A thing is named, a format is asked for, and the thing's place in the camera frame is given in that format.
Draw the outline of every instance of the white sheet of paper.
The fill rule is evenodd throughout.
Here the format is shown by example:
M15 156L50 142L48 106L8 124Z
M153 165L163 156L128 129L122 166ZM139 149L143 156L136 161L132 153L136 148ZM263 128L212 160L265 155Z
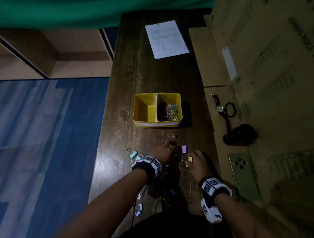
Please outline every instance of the white sheet of paper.
M154 58L166 58L189 53L176 21L145 26Z

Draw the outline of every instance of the person's right hand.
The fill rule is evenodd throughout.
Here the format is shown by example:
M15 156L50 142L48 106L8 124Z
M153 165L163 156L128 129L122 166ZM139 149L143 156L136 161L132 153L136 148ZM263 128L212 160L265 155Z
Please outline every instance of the person's right hand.
M190 171L198 183L205 176L213 176L211 169L206 164L205 156L200 150L188 153L188 156L192 156L193 162L187 160L185 163L190 167Z

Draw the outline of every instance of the blue carpet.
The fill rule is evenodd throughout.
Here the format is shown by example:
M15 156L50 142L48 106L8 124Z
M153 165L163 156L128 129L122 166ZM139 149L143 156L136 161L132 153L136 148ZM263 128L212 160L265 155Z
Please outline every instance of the blue carpet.
M0 237L53 237L88 203L109 78L0 82Z

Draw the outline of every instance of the wooden table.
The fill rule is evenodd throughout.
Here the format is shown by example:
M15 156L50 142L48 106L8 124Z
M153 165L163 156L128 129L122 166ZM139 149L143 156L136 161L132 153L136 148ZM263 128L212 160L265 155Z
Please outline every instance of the wooden table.
M178 145L189 151L200 149L219 164L213 135L213 125L205 100L203 83L196 63L188 28L205 26L206 10L141 11L121 18L112 65L107 101L101 127L98 153L90 191L91 201L132 169L128 147L144 154L152 147L178 134ZM190 51L189 54L155 60L145 25L176 20ZM180 93L184 121L179 128L137 128L133 122L135 94L151 92ZM192 214L203 215L202 194L197 182L180 162L179 185L185 199L179 207ZM157 199L145 193L143 212L133 225L160 211ZM120 235L131 227L132 211L118 227Z

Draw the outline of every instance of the green curtain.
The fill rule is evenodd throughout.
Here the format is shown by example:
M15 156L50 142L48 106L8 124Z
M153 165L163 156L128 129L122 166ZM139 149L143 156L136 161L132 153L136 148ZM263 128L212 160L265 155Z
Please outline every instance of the green curtain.
M212 8L214 0L0 0L0 27L107 28L137 10Z

